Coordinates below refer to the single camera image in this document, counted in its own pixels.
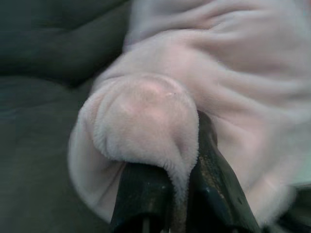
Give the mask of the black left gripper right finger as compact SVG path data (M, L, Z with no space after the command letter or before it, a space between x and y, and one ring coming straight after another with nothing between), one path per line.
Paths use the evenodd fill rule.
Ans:
M190 175L190 233L261 231L235 172L217 148L210 118L199 112L199 155Z

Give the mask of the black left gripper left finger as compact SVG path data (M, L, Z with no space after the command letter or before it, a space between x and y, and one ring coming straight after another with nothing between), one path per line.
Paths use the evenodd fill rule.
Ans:
M119 182L113 233L169 233L173 185L167 172L146 164L126 164Z

